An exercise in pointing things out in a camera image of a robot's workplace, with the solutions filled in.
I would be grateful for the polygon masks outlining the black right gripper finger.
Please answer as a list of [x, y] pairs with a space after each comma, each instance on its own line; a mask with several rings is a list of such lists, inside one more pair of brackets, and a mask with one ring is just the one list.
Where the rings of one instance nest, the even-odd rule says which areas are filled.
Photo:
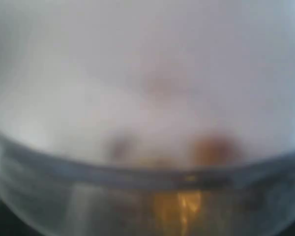
[[0, 236], [17, 235], [17, 218], [0, 199]]

